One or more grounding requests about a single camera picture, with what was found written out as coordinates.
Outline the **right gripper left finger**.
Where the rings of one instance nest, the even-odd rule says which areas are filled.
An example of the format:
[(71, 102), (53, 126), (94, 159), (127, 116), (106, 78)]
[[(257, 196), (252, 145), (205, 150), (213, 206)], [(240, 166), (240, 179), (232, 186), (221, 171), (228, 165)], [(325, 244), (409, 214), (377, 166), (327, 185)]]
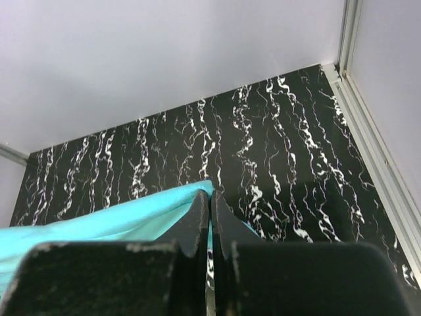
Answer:
[(2, 315), (205, 315), (209, 202), (154, 242), (39, 244), (1, 300)]

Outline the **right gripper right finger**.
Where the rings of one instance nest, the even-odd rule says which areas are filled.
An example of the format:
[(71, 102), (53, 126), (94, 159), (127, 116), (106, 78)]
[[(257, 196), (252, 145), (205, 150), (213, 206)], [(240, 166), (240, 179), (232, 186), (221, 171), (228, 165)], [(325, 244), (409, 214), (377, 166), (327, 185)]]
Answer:
[(386, 256), (367, 243), (269, 242), (214, 192), (217, 315), (415, 315)]

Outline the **bright blue t shirt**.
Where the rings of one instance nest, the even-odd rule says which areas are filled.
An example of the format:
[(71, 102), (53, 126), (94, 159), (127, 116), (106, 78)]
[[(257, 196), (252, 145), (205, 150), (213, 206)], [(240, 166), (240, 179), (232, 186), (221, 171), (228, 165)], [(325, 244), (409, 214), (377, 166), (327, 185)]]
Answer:
[(34, 246), (46, 242), (154, 241), (189, 211), (201, 190), (207, 201), (215, 191), (210, 180), (203, 180), (65, 221), (1, 229), (1, 291), (6, 291)]

